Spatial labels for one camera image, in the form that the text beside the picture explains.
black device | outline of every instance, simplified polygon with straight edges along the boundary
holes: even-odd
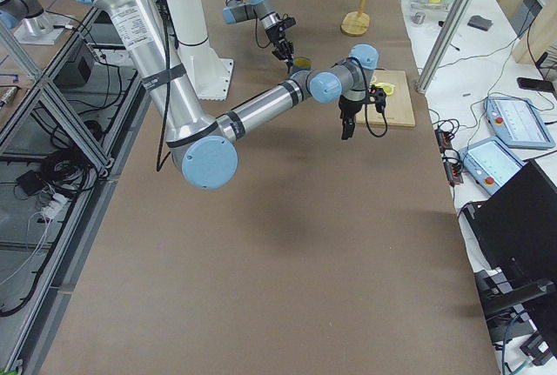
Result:
[[[554,85],[551,81],[542,81],[541,79],[533,79],[531,77],[517,77],[516,82],[522,90],[541,90],[545,92],[555,92]]]
[[[517,293],[541,280],[557,284],[557,187],[535,161],[528,162],[486,202],[463,210],[492,268]],[[557,293],[518,296],[548,350],[557,356]]]

white plug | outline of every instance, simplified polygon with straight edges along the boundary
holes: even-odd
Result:
[[[68,203],[68,198],[62,194],[54,194],[49,204],[42,208],[42,212],[48,221],[53,220]]]

label on robot arm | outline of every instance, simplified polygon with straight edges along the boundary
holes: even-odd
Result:
[[[122,10],[112,16],[112,23],[127,50],[153,41],[153,36],[137,6]]]

white cable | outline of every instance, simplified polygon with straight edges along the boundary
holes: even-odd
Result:
[[[29,255],[29,257],[26,258],[7,278],[5,278],[2,282],[0,282],[0,286],[8,282],[10,279],[14,278],[35,257],[37,252],[40,251],[43,248],[43,246],[46,244],[46,234],[50,228],[51,221],[47,221],[46,217],[42,212],[36,212],[29,218],[29,221],[27,223],[29,224],[31,219],[35,217],[37,214],[41,214],[43,216],[44,222],[46,223],[46,226],[44,227],[43,235],[38,240],[37,247],[35,247],[35,249]]]

black monitor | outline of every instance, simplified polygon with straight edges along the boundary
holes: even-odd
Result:
[[[514,289],[543,278],[557,284],[557,187],[535,161],[482,203],[473,230],[489,264]],[[557,293],[523,305],[557,356]]]

